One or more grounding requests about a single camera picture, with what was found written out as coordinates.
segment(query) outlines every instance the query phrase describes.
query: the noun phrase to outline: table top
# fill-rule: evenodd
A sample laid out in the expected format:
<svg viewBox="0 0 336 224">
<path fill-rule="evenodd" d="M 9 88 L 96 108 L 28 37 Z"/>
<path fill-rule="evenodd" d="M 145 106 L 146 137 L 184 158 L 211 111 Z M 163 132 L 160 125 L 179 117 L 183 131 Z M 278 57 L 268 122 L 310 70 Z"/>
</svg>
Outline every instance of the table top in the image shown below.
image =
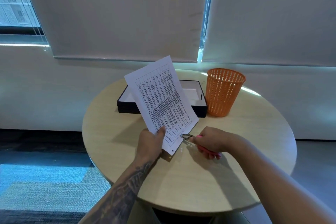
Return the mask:
<svg viewBox="0 0 336 224">
<path fill-rule="evenodd" d="M 200 81 L 197 71 L 177 70 L 179 79 Z M 133 161 L 139 133 L 146 128 L 140 114 L 119 113 L 117 99 L 127 86 L 124 79 L 99 93 L 83 119 L 83 140 L 95 166 L 115 182 Z M 205 126 L 239 134 L 286 173 L 296 162 L 296 142 L 285 118 L 262 96 L 240 90 L 228 116 L 200 118 L 191 134 Z M 197 148 L 182 142 L 171 158 L 160 158 L 145 179 L 138 198 L 154 207 L 191 215 L 207 215 L 248 209 L 260 202 L 236 160 L 224 153 L 220 160 L 207 160 Z"/>
</svg>

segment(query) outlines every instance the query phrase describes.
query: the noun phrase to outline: basket rim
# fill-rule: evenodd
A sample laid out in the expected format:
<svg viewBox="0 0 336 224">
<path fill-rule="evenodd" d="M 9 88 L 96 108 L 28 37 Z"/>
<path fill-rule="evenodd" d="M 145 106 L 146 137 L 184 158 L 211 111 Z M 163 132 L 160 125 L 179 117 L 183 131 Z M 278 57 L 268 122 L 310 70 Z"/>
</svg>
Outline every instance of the basket rim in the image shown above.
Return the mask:
<svg viewBox="0 0 336 224">
<path fill-rule="evenodd" d="M 228 69 L 228 68 L 222 68 L 222 67 L 216 67 L 216 68 L 209 69 L 208 72 L 207 72 L 208 77 L 210 77 L 210 78 L 212 78 L 212 79 L 214 79 L 214 80 L 217 80 L 217 81 L 221 81 L 221 82 L 230 82 L 230 81 L 220 80 L 220 79 L 218 79 L 218 78 L 216 78 L 216 77 L 214 77 L 214 76 L 212 76 L 212 75 L 209 74 L 209 72 L 210 72 L 211 70 L 215 70 L 215 69 L 221 69 L 221 70 L 232 71 L 232 72 L 238 73 L 238 74 L 240 74 L 240 75 L 243 76 L 243 78 L 242 78 L 241 80 L 236 81 L 236 82 L 234 82 L 234 83 L 241 83 L 241 82 L 244 83 L 244 82 L 246 81 L 246 76 L 243 75 L 241 72 L 238 72 L 238 71 L 236 71 L 236 70 L 232 70 L 232 69 Z"/>
</svg>

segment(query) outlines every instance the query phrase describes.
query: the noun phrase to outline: pants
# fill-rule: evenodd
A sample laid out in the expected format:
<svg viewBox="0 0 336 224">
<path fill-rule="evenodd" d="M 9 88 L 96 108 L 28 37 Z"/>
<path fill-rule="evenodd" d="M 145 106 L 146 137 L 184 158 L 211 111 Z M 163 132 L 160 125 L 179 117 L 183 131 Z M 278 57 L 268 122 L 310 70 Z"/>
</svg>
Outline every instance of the pants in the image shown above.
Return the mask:
<svg viewBox="0 0 336 224">
<path fill-rule="evenodd" d="M 160 221 L 150 206 L 135 201 L 127 224 L 160 224 Z M 209 224 L 249 224 L 249 222 L 241 212 L 233 212 L 218 214 Z"/>
</svg>

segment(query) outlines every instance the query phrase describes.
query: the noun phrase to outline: hand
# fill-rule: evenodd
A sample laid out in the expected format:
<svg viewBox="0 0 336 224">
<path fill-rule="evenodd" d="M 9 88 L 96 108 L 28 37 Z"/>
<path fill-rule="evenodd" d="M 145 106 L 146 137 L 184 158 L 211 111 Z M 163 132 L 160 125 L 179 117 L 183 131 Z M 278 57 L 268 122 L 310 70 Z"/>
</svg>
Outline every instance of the hand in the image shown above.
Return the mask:
<svg viewBox="0 0 336 224">
<path fill-rule="evenodd" d="M 166 127 L 164 126 L 159 129 L 157 135 L 149 132 L 148 129 L 142 130 L 139 135 L 138 147 L 134 160 L 139 160 L 145 163 L 148 161 L 154 162 L 161 153 L 165 134 Z"/>
<path fill-rule="evenodd" d="M 225 132 L 218 128 L 212 127 L 205 127 L 199 135 L 202 137 L 191 137 L 189 141 L 214 152 L 228 151 L 232 141 L 238 140 L 240 137 L 236 134 Z M 202 152 L 204 157 L 207 159 L 213 159 L 215 157 L 214 155 L 208 154 L 207 152 L 200 149 L 199 151 Z"/>
</svg>

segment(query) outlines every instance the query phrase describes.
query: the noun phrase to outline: printed document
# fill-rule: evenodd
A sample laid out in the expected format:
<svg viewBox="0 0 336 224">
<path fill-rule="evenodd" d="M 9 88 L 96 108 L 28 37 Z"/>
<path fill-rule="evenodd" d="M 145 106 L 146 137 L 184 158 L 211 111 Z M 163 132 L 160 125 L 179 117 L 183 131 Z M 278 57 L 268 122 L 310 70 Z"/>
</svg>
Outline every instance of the printed document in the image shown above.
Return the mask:
<svg viewBox="0 0 336 224">
<path fill-rule="evenodd" d="M 177 77 L 170 56 L 125 75 L 136 105 L 150 132 L 166 126 L 162 149 L 173 155 L 181 134 L 188 134 L 198 122 Z"/>
</svg>

